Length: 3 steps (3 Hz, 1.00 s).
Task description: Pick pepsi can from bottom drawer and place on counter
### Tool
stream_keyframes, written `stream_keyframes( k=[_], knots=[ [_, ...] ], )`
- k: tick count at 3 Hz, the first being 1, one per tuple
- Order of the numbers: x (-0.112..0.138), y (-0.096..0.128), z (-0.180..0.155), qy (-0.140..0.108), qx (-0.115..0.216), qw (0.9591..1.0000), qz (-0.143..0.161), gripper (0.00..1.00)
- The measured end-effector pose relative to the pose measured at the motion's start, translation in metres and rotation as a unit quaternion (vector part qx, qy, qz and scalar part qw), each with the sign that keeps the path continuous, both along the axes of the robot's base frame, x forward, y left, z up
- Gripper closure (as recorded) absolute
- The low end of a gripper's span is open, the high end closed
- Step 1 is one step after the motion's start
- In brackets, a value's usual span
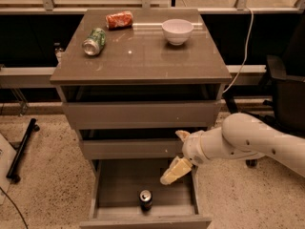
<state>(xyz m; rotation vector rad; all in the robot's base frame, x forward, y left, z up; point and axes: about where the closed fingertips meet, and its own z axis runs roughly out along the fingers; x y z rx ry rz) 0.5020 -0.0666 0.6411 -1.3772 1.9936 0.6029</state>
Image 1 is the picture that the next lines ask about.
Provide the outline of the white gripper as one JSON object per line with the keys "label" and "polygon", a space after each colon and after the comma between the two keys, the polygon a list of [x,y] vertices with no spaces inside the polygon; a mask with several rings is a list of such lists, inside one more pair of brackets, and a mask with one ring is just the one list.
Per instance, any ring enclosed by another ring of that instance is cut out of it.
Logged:
{"label": "white gripper", "polygon": [[184,157],[176,156],[169,168],[164,172],[160,178],[163,185],[170,185],[179,178],[185,176],[190,172],[193,165],[200,166],[209,162],[205,156],[202,148],[201,137],[203,131],[189,133],[187,131],[178,130],[175,134],[182,140],[182,153]]}

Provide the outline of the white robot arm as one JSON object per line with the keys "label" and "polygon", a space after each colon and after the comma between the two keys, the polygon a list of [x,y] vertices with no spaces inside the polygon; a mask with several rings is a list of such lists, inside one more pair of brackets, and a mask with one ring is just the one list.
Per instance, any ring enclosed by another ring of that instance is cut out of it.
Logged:
{"label": "white robot arm", "polygon": [[226,117],[222,125],[209,131],[189,133],[178,130],[183,157],[176,157],[160,178],[170,185],[215,158],[256,159],[269,156],[301,176],[305,176],[305,139],[282,133],[249,114]]}

